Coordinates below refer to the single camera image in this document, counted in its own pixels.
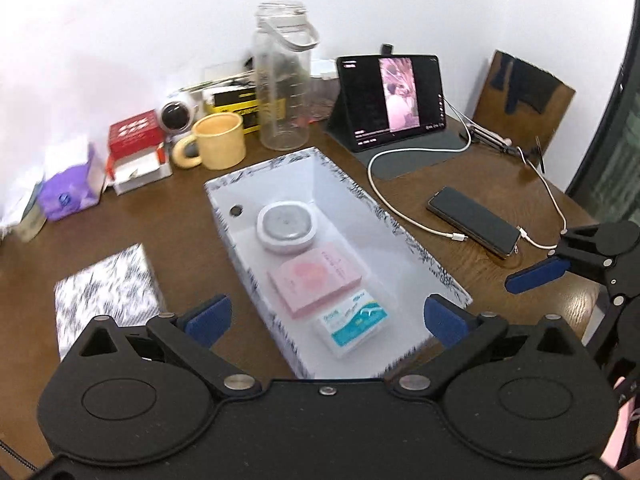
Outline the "clear dental floss box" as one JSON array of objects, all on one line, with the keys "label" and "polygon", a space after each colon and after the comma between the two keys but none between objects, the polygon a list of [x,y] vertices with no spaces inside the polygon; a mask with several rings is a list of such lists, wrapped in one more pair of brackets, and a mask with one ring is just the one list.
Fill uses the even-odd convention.
[{"label": "clear dental floss box", "polygon": [[382,330],[389,320],[390,311],[362,288],[319,314],[314,329],[334,356],[341,359]]}]

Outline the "brown wooden chair back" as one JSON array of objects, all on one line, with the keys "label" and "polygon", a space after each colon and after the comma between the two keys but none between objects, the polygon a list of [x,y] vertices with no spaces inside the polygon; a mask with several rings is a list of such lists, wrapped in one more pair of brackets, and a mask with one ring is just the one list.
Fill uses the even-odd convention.
[{"label": "brown wooden chair back", "polygon": [[497,50],[472,119],[523,152],[543,155],[574,95],[552,73]]}]

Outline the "purple tissue pack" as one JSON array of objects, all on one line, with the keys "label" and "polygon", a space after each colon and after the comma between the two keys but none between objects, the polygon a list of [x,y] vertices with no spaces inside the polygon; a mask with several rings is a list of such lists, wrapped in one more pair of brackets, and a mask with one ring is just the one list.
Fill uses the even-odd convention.
[{"label": "purple tissue pack", "polygon": [[45,180],[37,202],[48,221],[58,221],[70,214],[96,206],[105,182],[105,164],[88,144],[87,160],[70,166]]}]

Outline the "floral box lid XIEFURN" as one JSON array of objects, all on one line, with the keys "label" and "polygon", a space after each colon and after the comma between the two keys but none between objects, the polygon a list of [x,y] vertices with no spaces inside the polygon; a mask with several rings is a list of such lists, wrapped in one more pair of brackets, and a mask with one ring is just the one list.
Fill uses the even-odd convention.
[{"label": "floral box lid XIEFURN", "polygon": [[96,316],[120,326],[140,326],[167,309],[144,247],[135,244],[54,286],[58,356],[64,358]]}]

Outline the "tablet with grey cover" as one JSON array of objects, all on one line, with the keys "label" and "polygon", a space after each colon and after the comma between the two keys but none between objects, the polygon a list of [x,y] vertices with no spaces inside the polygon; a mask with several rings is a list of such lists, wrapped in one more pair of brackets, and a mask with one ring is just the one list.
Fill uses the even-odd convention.
[{"label": "tablet with grey cover", "polygon": [[368,54],[336,59],[340,91],[326,131],[381,180],[463,153],[469,137],[447,125],[438,58]]}]

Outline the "pink heart cosmetic box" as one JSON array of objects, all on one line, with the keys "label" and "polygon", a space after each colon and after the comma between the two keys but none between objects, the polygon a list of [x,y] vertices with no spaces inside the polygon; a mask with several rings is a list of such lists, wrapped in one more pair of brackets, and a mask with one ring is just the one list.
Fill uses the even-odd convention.
[{"label": "pink heart cosmetic box", "polygon": [[361,266],[337,244],[328,243],[289,258],[269,278],[292,318],[303,318],[351,290]]}]

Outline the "green tape roll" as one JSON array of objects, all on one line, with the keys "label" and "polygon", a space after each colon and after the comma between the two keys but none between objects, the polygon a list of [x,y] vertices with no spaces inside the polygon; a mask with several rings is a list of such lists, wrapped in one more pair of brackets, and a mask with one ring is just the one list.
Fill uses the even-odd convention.
[{"label": "green tape roll", "polygon": [[43,182],[38,182],[32,190],[32,196],[26,204],[21,221],[13,229],[13,233],[22,243],[33,240],[42,230],[47,222],[47,217],[43,213],[38,203],[38,197],[43,188]]}]

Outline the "yellow ceramic mug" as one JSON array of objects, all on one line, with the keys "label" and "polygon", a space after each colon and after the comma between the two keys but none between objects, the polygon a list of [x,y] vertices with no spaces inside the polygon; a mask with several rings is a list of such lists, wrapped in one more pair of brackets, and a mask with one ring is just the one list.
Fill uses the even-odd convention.
[{"label": "yellow ceramic mug", "polygon": [[171,151],[172,161],[182,169],[203,165],[209,170],[225,170],[239,165],[245,156],[243,118],[230,112],[198,120]]}]

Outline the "black smartphone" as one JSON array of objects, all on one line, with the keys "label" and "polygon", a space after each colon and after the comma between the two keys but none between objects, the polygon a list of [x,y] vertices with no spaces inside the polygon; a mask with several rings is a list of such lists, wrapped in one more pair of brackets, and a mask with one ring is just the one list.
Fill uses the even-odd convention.
[{"label": "black smartphone", "polygon": [[520,231],[472,198],[445,186],[426,208],[501,259],[514,253]]}]

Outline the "yellow black box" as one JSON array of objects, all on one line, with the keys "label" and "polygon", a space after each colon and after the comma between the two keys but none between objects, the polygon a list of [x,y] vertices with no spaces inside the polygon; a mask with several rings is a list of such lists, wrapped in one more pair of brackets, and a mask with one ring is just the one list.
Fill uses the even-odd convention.
[{"label": "yellow black box", "polygon": [[234,113],[243,118],[245,133],[260,130],[260,110],[263,108],[267,118],[274,113],[274,118],[283,120],[286,116],[285,98],[274,101],[272,108],[264,104],[263,99],[270,98],[268,90],[256,89],[255,86],[222,86],[207,88],[203,91],[204,112],[206,115]]}]

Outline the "open floral white box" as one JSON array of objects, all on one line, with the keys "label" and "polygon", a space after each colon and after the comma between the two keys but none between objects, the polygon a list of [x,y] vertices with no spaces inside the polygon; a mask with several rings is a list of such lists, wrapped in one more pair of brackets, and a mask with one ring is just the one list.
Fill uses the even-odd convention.
[{"label": "open floral white box", "polygon": [[[361,186],[318,148],[305,148],[206,182],[218,234],[259,316],[299,379],[381,377],[432,343],[423,306],[439,294],[459,307],[471,295]],[[324,304],[293,318],[271,272],[288,256],[265,248],[257,234],[259,211],[294,200],[317,221],[315,248],[334,248],[360,275],[365,290],[386,311],[382,327],[341,352],[319,327]]]}]

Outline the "clear plastic water bottle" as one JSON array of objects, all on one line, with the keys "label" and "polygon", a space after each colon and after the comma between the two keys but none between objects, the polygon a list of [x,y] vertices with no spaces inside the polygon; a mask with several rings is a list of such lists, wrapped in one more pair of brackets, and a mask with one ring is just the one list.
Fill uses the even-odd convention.
[{"label": "clear plastic water bottle", "polygon": [[308,141],[310,58],[319,40],[303,3],[273,1],[258,6],[253,66],[259,140],[265,148],[285,152]]}]

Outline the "white round compact case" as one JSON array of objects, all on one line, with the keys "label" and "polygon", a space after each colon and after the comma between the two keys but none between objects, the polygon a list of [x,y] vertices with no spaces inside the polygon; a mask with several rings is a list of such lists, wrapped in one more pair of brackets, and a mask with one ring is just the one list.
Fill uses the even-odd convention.
[{"label": "white round compact case", "polygon": [[318,232],[314,210],[299,200],[280,200],[262,207],[256,220],[260,244],[279,255],[299,254],[308,249]]}]

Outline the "red and white carton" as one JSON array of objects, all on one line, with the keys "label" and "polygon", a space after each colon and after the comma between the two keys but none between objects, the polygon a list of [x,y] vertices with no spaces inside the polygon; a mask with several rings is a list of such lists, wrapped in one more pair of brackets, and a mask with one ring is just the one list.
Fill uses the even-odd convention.
[{"label": "red and white carton", "polygon": [[154,110],[111,125],[107,146],[106,173],[117,195],[172,175],[165,135]]}]

